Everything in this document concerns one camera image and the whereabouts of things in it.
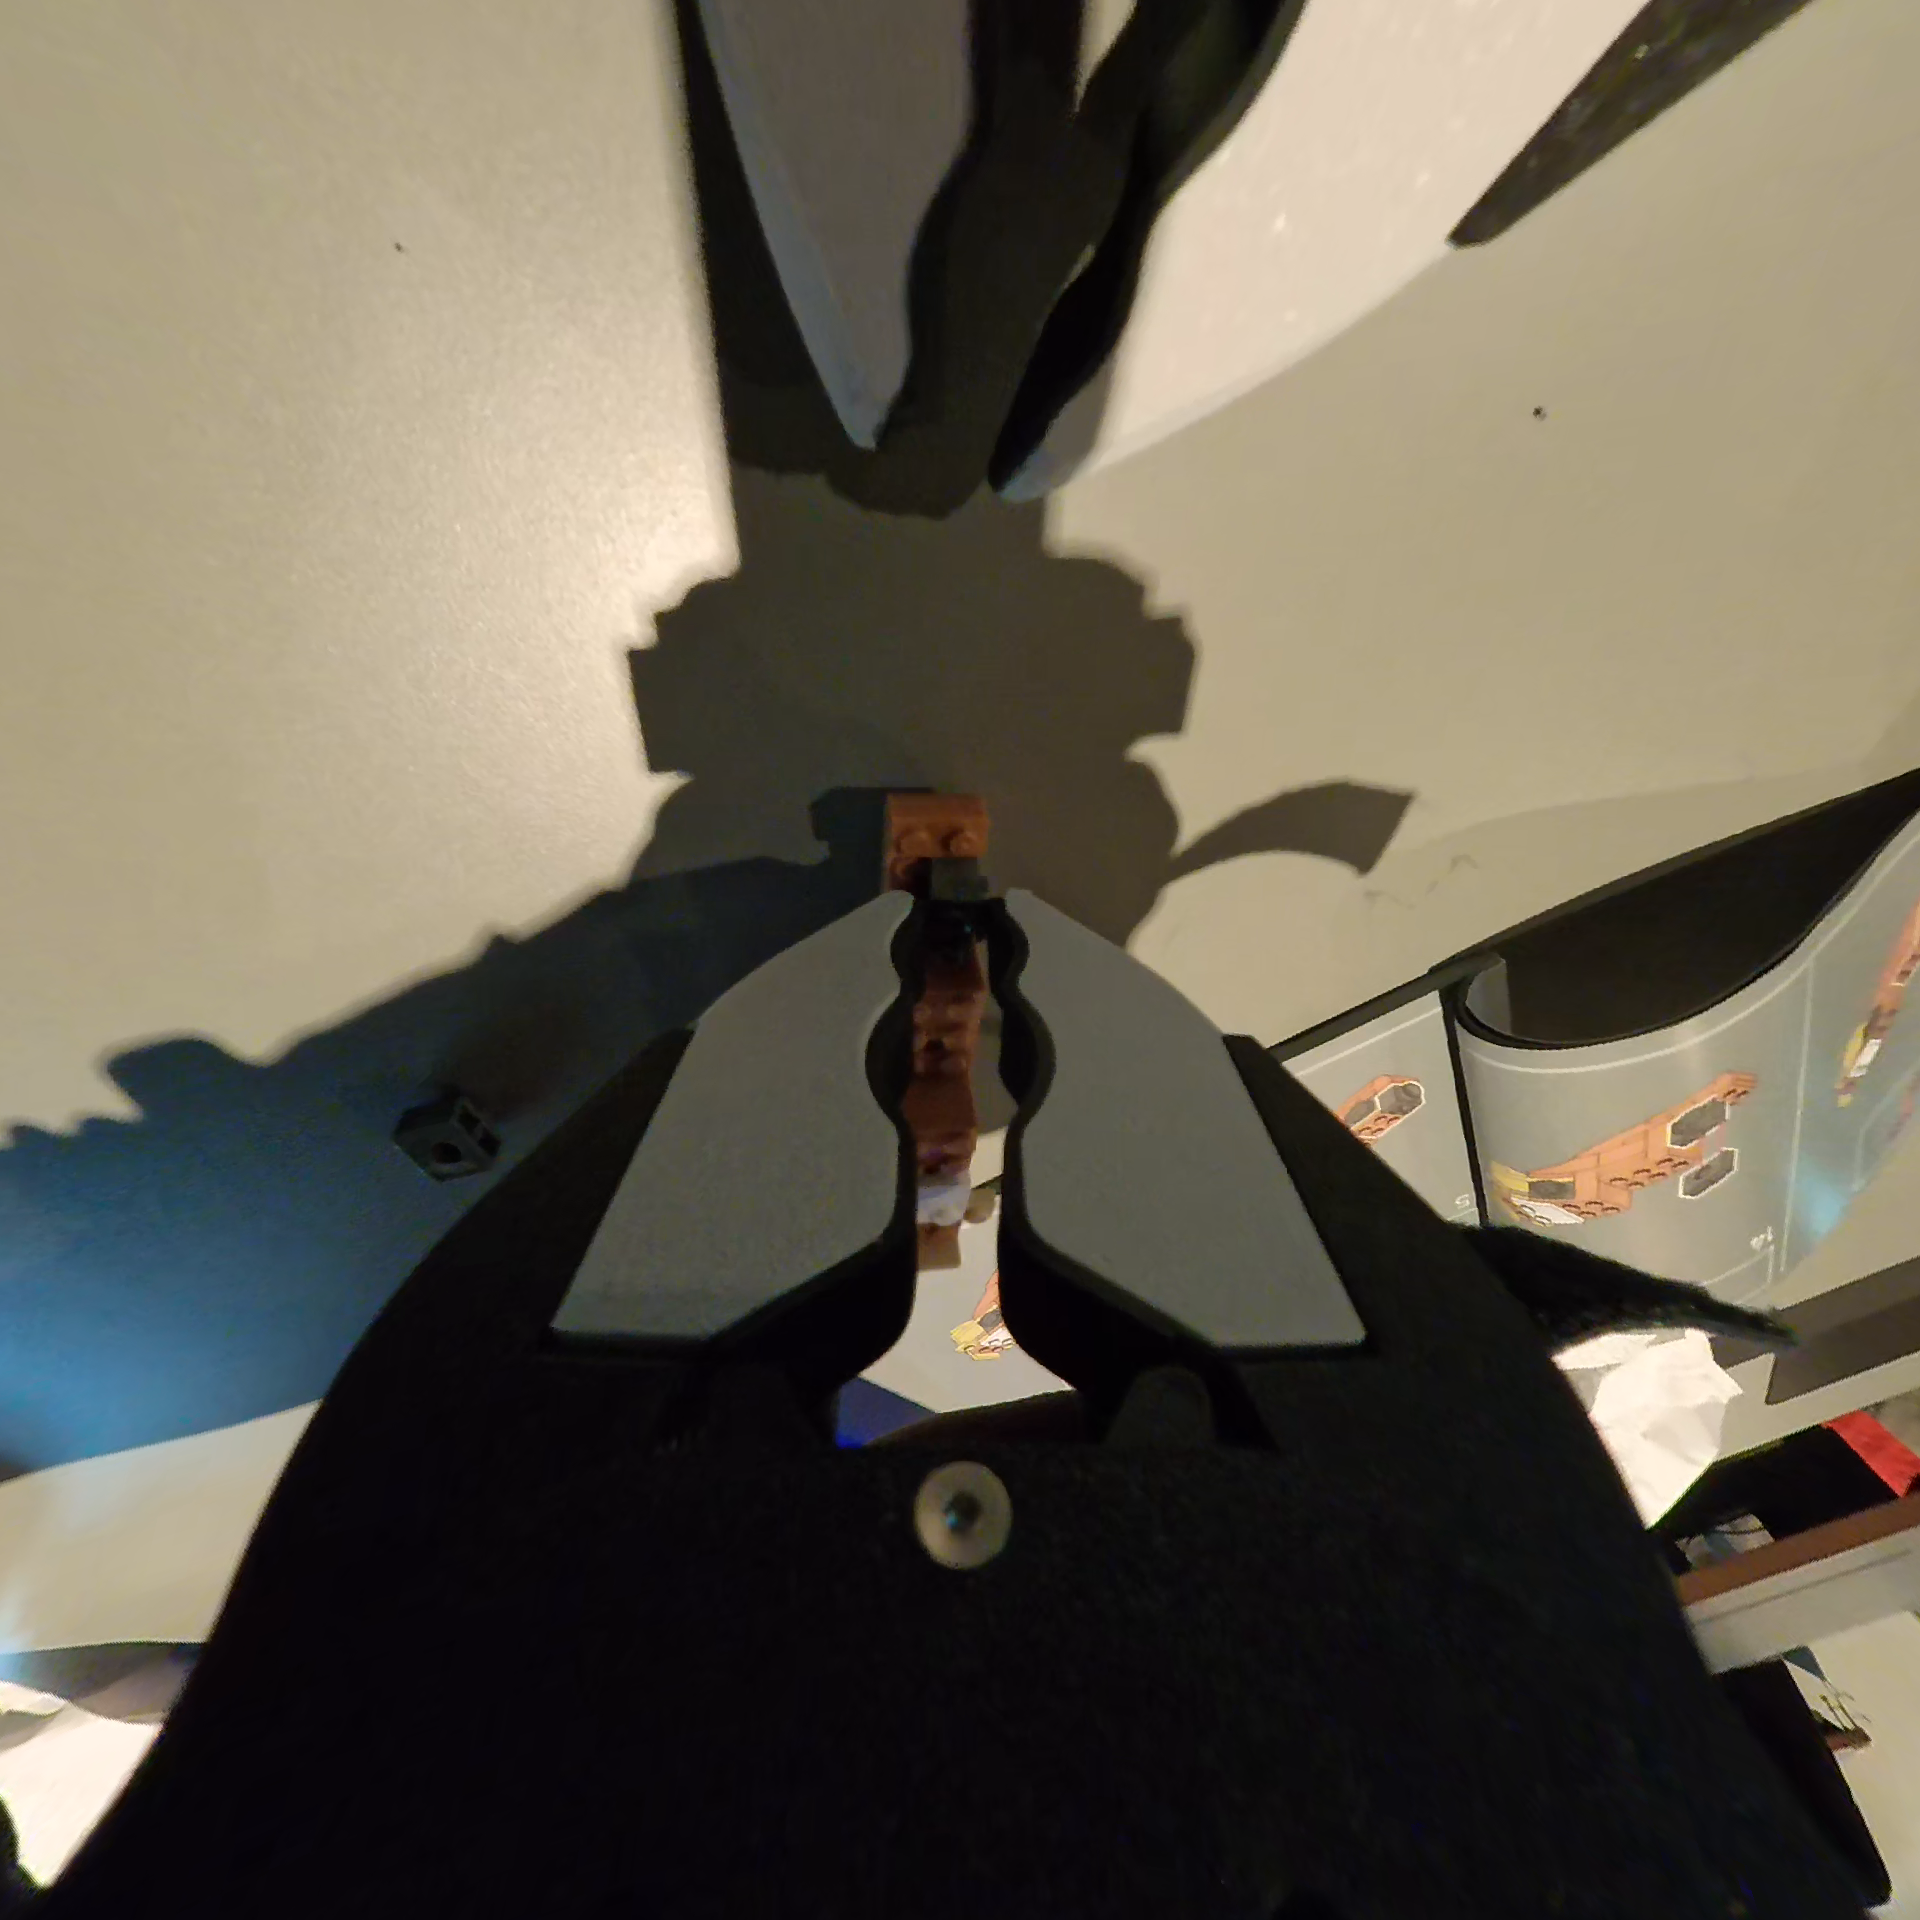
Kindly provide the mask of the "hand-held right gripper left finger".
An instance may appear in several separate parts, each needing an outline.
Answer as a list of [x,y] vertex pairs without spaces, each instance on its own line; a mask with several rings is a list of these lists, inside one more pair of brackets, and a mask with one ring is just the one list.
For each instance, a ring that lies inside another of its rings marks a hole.
[[689,1029],[551,1320],[559,1345],[862,1375],[916,1295],[918,908],[881,893]]

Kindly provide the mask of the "crumpled white paper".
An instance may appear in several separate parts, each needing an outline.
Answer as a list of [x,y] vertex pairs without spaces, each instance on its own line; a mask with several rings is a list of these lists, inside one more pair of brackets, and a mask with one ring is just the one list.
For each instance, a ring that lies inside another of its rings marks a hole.
[[1623,1487],[1651,1527],[1720,1451],[1741,1385],[1701,1330],[1616,1332],[1553,1359],[1589,1412]]

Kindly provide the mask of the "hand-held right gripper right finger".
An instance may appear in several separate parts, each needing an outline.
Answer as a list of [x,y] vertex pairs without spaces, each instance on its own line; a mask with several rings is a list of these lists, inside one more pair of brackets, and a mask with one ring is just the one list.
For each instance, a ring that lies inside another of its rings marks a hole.
[[1094,1396],[1164,1362],[1363,1354],[1359,1311],[1196,1004],[1021,887],[996,901],[996,1004],[999,1311],[1025,1359]]

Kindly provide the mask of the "brown toy brick model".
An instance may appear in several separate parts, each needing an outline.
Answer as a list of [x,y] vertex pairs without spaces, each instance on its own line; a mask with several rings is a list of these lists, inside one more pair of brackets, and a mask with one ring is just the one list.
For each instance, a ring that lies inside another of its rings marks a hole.
[[925,865],[941,856],[976,858],[981,865],[989,811],[971,796],[894,793],[885,802],[881,828],[881,880],[911,893],[923,912],[903,1120],[916,1155],[918,1272],[947,1273],[961,1263],[961,1229],[976,1211],[974,1071],[989,980],[979,939],[981,906],[947,911],[928,904]]

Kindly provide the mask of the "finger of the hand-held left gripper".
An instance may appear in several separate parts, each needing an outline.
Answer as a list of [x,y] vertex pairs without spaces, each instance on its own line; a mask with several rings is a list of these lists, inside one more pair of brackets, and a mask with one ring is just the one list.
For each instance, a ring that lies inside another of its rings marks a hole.
[[1112,4],[695,4],[737,383],[831,450],[999,450],[1112,227]]
[[1638,4],[1217,4],[1148,108],[991,455],[1041,497],[1240,400],[1449,249]]

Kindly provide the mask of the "grey desk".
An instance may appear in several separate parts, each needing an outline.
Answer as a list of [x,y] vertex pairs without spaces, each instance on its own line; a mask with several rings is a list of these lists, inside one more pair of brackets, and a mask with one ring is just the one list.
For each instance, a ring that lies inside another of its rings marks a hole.
[[[1915,767],[1915,4],[1047,499],[808,473],[668,4],[4,4],[4,1671],[196,1641],[456,1221],[871,891],[1267,1040]],[[492,1173],[398,1116],[467,1092]]]

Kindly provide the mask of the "grey instruction booklet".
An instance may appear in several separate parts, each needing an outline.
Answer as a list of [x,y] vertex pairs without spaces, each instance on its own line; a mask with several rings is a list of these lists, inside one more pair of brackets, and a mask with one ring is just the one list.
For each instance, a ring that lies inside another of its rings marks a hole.
[[1915,898],[1905,772],[1273,1051],[1435,1215],[1764,1311],[1915,1138]]

